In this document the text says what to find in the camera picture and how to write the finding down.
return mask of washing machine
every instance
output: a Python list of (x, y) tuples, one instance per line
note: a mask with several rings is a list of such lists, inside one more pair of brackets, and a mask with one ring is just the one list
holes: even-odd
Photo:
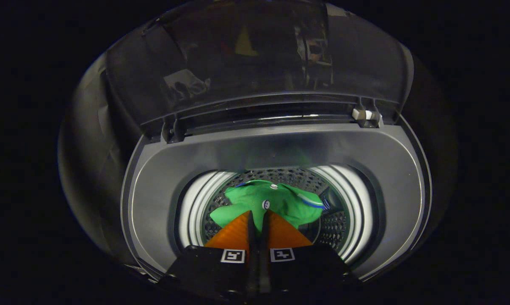
[(420, 60), (312, 1), (195, 1), (134, 29), (81, 78), (58, 146), (80, 226), (154, 284), (218, 233), (224, 191), (257, 179), (319, 195), (299, 231), (369, 284), (436, 227), (456, 160)]

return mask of transparent lid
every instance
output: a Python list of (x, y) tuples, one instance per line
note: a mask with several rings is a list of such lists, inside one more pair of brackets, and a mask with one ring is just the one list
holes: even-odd
[(222, 0), (189, 3), (131, 32), (108, 50), (107, 75), (142, 127), (197, 108), (226, 110), (230, 101), (251, 106), (271, 96), (267, 103), (278, 104), (290, 94), (372, 98), (387, 104), (392, 115), (383, 117), (392, 123), (412, 81), (408, 54), (335, 6)]

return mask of black background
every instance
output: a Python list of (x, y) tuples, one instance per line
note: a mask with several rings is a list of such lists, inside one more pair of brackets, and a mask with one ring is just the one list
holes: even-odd
[[(180, 2), (0, 2), (0, 303), (176, 303), (91, 243), (59, 181), (57, 135), (85, 69)], [(345, 302), (510, 302), (510, 2), (336, 3), (416, 54), (452, 104), (458, 191), (398, 268)]]

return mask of orange gripper pad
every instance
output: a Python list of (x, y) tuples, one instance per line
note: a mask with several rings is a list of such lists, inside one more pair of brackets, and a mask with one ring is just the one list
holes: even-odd
[(299, 230), (278, 214), (270, 213), (268, 248), (295, 248), (313, 245)]
[(204, 247), (236, 249), (249, 252), (249, 234), (247, 231), (249, 212), (241, 214), (224, 226)]

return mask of green shirt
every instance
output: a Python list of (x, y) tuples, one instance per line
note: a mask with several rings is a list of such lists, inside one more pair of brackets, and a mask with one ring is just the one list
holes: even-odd
[(299, 225), (317, 220), (324, 208), (316, 194), (284, 183), (274, 185), (266, 180), (251, 180), (229, 187), (224, 195), (232, 205), (219, 207), (210, 214), (215, 223), (224, 227), (244, 212), (252, 211), (259, 233), (262, 232), (263, 217), (268, 209), (298, 229)]

